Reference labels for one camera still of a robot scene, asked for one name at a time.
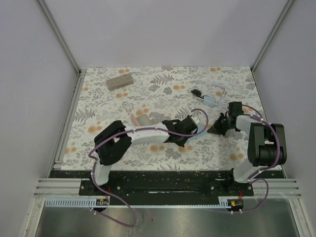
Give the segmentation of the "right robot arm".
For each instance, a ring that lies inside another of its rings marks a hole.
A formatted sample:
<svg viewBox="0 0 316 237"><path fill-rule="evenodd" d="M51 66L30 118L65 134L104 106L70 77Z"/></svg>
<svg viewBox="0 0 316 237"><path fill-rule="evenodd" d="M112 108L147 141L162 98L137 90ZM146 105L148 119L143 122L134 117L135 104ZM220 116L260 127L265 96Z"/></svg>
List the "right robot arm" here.
<svg viewBox="0 0 316 237"><path fill-rule="evenodd" d="M235 169L233 178L225 182L225 191L234 196L263 171L283 165L287 161L285 130L282 124L268 123L256 115L227 116L223 113L208 133L226 135L228 130L244 132L248 139L247 159Z"/></svg>

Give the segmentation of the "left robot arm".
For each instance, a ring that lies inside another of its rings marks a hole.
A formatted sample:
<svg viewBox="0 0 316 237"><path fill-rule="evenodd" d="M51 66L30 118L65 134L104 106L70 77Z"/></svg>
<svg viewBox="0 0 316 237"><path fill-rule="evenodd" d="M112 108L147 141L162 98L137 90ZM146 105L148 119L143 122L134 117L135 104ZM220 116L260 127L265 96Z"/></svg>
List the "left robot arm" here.
<svg viewBox="0 0 316 237"><path fill-rule="evenodd" d="M198 131L200 119L189 115L183 120L164 120L156 125L128 127L116 120L94 138L96 165L90 189L96 195L106 192L113 164L120 161L131 146L147 143L174 143L183 147Z"/></svg>

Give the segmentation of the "pink glasses case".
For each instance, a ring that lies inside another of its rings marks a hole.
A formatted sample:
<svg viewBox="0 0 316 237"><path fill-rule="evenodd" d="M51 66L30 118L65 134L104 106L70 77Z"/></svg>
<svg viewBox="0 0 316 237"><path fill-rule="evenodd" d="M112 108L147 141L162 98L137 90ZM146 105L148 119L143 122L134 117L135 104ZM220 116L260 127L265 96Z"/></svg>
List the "pink glasses case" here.
<svg viewBox="0 0 316 237"><path fill-rule="evenodd" d="M136 126L152 125L151 120L149 119L149 117L146 114L142 114L142 115L137 116L137 117L134 114L131 114L130 117Z"/></svg>

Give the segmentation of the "light blue cleaning cloth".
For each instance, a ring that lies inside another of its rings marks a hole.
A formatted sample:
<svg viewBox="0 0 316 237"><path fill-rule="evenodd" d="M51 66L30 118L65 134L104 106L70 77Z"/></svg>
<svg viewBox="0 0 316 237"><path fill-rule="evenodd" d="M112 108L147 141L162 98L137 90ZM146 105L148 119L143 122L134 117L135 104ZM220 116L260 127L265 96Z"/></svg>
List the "light blue cleaning cloth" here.
<svg viewBox="0 0 316 237"><path fill-rule="evenodd" d="M207 129L204 130L204 127L205 127L205 125L203 125L203 124L199 124L197 126L197 134L198 134L198 136L203 136L204 134L207 133Z"/></svg>

